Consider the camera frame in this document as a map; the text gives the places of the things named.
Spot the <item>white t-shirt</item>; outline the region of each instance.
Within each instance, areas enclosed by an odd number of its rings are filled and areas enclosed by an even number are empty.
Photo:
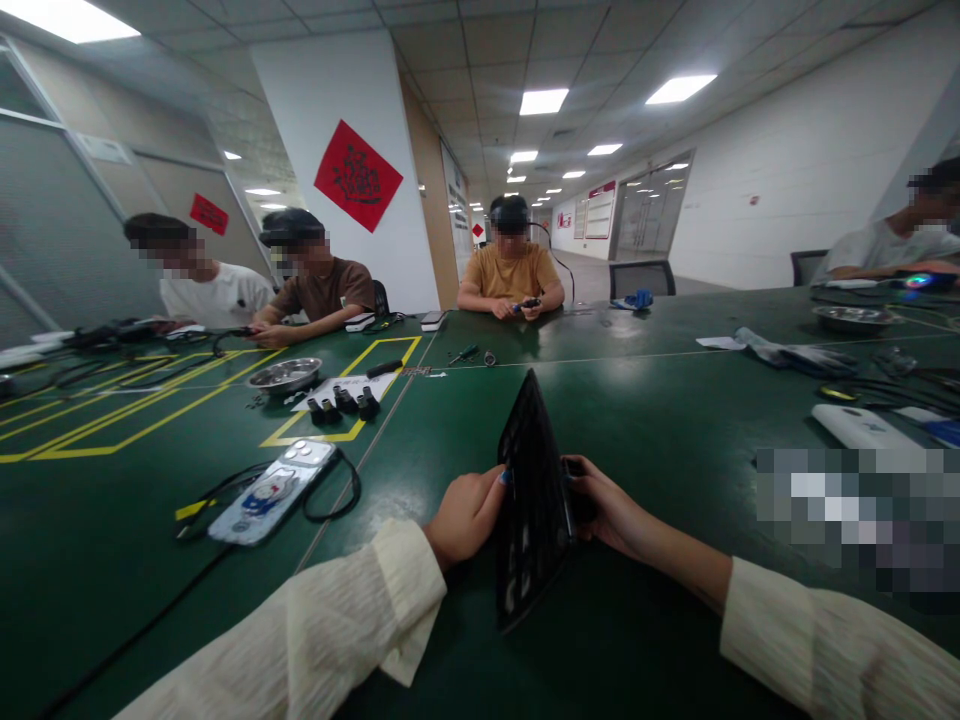
[[[220,263],[210,282],[163,278],[160,297],[172,318],[190,319],[208,328],[249,325],[274,297],[270,282],[242,265]]]
[[[820,263],[811,285],[830,280],[829,272],[852,266],[872,270],[946,257],[960,253],[960,238],[945,229],[920,228],[908,238],[897,235],[886,220],[847,233]]]

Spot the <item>ceiling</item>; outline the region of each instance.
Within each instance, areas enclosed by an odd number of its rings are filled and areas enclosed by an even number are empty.
[[[204,113],[247,186],[302,203],[256,70],[254,42],[386,27],[404,79],[470,180],[470,201],[519,191],[550,207],[886,32],[936,0],[92,0],[143,37],[73,45],[3,25],[127,85]],[[665,80],[719,77],[645,106]],[[519,116],[524,90],[569,87],[559,113]],[[623,143],[588,157],[597,144]],[[507,185],[515,150],[538,150]],[[585,170],[561,180],[568,170]]]

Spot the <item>glove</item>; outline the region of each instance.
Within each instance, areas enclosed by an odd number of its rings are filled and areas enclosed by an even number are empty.
[[[772,343],[745,327],[738,328],[733,338],[749,345],[757,357],[775,368],[793,368],[811,377],[827,379],[852,377],[859,371],[855,357],[816,345]]]

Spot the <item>young man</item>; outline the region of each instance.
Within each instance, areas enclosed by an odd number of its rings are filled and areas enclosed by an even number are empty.
[[[939,260],[960,253],[960,238],[944,228],[960,212],[960,158],[944,160],[915,177],[910,204],[863,230],[844,235],[827,254],[812,285],[829,280],[881,279],[898,270],[960,274],[953,262]]]
[[[470,258],[457,293],[457,307],[508,320],[517,316],[514,305],[539,298],[538,307],[521,308],[528,322],[560,307],[563,285],[550,254],[527,242],[527,201],[519,195],[501,195],[490,204],[490,225],[494,243]]]
[[[330,253],[323,224],[306,210],[288,208],[263,219],[260,241],[280,251],[281,267],[297,274],[257,313],[251,325],[257,333],[248,340],[267,348],[281,348],[339,330],[352,317],[372,312],[373,279],[358,262]],[[303,310],[309,325],[290,327],[280,321]]]
[[[158,260],[168,276],[160,280],[167,315],[179,326],[208,328],[248,325],[273,299],[273,286],[250,268],[208,258],[203,241],[185,222],[143,213],[123,224],[130,245]]]

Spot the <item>screwdriver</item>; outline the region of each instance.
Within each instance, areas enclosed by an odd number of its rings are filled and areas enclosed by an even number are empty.
[[[447,367],[450,367],[458,360],[465,360],[466,358],[470,357],[471,355],[473,355],[475,352],[478,352],[479,350],[480,348],[478,348],[476,345],[468,345],[463,350],[461,350],[460,353],[453,360],[447,363]]]

